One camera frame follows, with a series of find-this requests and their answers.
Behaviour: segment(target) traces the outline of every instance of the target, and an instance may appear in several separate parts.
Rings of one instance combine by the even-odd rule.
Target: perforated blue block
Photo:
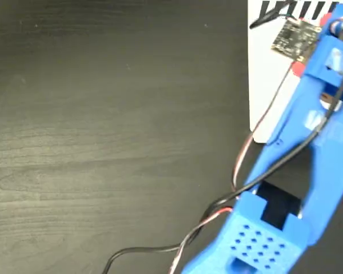
[[[183,274],[287,273],[308,246],[309,226],[289,215],[283,230],[261,220],[266,201],[244,192],[219,236]]]

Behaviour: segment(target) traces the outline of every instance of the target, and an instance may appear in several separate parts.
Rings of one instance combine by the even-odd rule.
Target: blue mount
[[[328,27],[342,16],[343,5],[337,5],[247,182],[303,141],[323,117],[326,110],[320,96],[323,92],[334,95],[342,79],[338,70],[328,69],[333,50],[339,50],[343,56],[343,41],[331,36]],[[343,196],[343,98],[341,100],[340,109],[310,145],[314,156],[312,182],[302,201],[302,218],[289,214],[283,228],[278,229],[262,220],[267,200],[254,194],[257,188],[246,191],[215,241],[191,261],[182,274],[288,273],[307,247],[320,239]]]

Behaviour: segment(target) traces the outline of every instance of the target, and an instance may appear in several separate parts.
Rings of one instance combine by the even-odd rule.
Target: black slot
[[[289,214],[300,212],[301,199],[268,182],[262,182],[256,194],[267,201],[261,220],[280,230]]]

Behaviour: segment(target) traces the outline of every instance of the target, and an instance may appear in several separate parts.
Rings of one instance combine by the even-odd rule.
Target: red component
[[[321,19],[320,19],[320,26],[325,25],[325,23],[329,20],[329,18],[332,16],[331,13],[327,13],[325,14]],[[301,77],[302,74],[304,73],[305,70],[305,65],[303,63],[300,62],[294,62],[292,64],[292,72],[294,75],[296,75],[297,77]]]

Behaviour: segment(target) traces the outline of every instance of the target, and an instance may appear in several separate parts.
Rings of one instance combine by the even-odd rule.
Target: rectangular opening
[[[289,214],[300,212],[301,200],[298,197],[268,183],[262,182],[257,195],[267,201],[261,220],[282,230]]]
[[[244,273],[244,274],[255,274],[258,272],[258,269],[255,267],[252,267],[250,264],[247,264],[246,262],[235,258],[233,262],[231,263],[231,270],[233,274],[237,273]]]

